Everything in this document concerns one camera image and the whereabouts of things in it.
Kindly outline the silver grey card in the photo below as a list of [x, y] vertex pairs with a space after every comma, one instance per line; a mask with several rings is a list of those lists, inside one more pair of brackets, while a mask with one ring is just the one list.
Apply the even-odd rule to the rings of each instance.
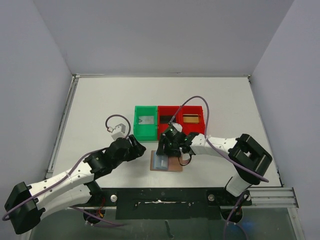
[[138, 124], [139, 125], [154, 125], [155, 124], [154, 116], [152, 116], [152, 115], [142, 116], [141, 115], [138, 117]]

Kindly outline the brown leather card holder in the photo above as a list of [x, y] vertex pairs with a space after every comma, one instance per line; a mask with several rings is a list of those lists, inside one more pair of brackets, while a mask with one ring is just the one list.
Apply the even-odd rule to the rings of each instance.
[[182, 157], [168, 157], [166, 155], [157, 155], [155, 150], [150, 155], [150, 170], [158, 172], [182, 172], [183, 167], [188, 165], [190, 159]]

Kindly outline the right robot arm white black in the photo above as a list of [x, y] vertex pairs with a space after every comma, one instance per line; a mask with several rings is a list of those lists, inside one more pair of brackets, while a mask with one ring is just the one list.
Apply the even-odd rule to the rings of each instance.
[[174, 124], [170, 124], [161, 134], [156, 154], [178, 158], [183, 154], [225, 158], [236, 170], [222, 192], [223, 200], [230, 205], [239, 201], [241, 194], [250, 186], [269, 182], [265, 173], [273, 161], [272, 156], [249, 134], [243, 133], [233, 138], [213, 137], [199, 132], [186, 135]]

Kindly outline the black card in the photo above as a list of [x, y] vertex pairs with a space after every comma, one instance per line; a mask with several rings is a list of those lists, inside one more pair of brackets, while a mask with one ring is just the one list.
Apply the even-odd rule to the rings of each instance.
[[160, 124], [168, 124], [172, 120], [172, 115], [161, 115], [159, 117]]

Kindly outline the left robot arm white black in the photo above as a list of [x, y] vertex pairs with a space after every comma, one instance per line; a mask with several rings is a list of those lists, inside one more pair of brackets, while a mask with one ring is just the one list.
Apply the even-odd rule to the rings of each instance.
[[96, 180], [123, 162], [142, 157], [146, 148], [133, 136], [119, 137], [108, 147], [83, 155], [71, 168], [51, 178], [27, 185], [16, 184], [4, 204], [3, 221], [10, 221], [17, 235], [36, 227], [46, 216], [74, 205], [95, 206], [102, 199]]

